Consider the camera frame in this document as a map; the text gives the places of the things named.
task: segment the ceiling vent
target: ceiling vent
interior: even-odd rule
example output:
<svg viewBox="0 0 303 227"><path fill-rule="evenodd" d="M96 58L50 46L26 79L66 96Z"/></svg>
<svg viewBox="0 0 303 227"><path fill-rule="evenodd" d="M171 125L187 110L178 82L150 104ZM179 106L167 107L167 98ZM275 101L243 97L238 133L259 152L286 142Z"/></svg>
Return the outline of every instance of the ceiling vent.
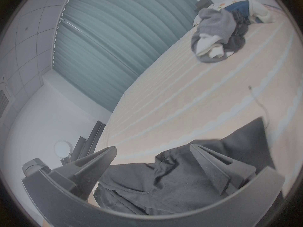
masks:
<svg viewBox="0 0 303 227"><path fill-rule="evenodd" d="M9 84L3 75L0 79L0 127L14 101L15 97L9 89Z"/></svg>

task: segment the curtain fold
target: curtain fold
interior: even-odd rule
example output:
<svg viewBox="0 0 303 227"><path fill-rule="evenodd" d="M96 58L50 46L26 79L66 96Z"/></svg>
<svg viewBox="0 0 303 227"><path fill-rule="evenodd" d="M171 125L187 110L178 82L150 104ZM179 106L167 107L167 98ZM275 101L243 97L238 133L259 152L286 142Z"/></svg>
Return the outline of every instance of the curtain fold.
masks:
<svg viewBox="0 0 303 227"><path fill-rule="evenodd" d="M69 0L53 68L113 111L130 85L192 28L197 0Z"/></svg>

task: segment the cable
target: cable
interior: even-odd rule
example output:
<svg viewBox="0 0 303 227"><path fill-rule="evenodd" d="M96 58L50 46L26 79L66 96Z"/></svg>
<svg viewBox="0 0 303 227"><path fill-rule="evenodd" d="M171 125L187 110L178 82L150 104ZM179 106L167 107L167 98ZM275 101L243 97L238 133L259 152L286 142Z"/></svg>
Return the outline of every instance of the cable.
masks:
<svg viewBox="0 0 303 227"><path fill-rule="evenodd" d="M253 97L254 101L256 102L256 104L258 104L259 107L263 108L263 110L266 114L266 117L267 117L267 124L266 124L266 127L265 127L265 129L266 129L269 126L269 112L268 112L267 108L265 108L265 106L263 104L261 104L260 101L252 93L252 86L251 85L248 86L248 89L249 89L250 93L252 94L252 97Z"/></svg>
<svg viewBox="0 0 303 227"><path fill-rule="evenodd" d="M25 173L26 173L27 169L29 169L29 168L32 167L32 166L43 166L43 167L45 167L45 165L41 165L41 164L34 164L34 165L31 165L31 166L28 166L28 167L25 169L25 171L24 171L24 176L25 176L25 177L26 177Z"/></svg>

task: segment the black garment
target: black garment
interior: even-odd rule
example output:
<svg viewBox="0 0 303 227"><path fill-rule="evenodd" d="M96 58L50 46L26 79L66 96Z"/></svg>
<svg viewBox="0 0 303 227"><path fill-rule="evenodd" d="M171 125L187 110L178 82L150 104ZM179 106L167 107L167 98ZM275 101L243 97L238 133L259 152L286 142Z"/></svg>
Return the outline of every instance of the black garment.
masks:
<svg viewBox="0 0 303 227"><path fill-rule="evenodd" d="M238 50L243 48L243 46L245 45L244 35L248 31L248 25L250 25L249 19L245 18L238 10L233 10L231 11L231 13L237 25L228 42L226 44L223 44L225 52L237 52Z"/></svg>
<svg viewBox="0 0 303 227"><path fill-rule="evenodd" d="M274 168L262 118L257 118L222 140L194 140L164 151L155 163L109 166L94 193L96 202L101 208L124 213L164 215L223 199L190 152L192 143L253 165L256 174L266 166Z"/></svg>

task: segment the bed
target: bed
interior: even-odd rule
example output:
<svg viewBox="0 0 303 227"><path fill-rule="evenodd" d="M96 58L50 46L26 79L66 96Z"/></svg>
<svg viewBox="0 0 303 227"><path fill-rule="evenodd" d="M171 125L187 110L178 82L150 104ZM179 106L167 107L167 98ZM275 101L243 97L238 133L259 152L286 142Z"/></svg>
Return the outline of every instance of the bed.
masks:
<svg viewBox="0 0 303 227"><path fill-rule="evenodd" d="M303 48L287 16L268 9L276 22L250 25L244 48L219 63L199 62L190 49L196 28L187 32L123 94L95 152L116 146L112 164L150 163L164 150L223 138L263 116L286 194L302 165Z"/></svg>

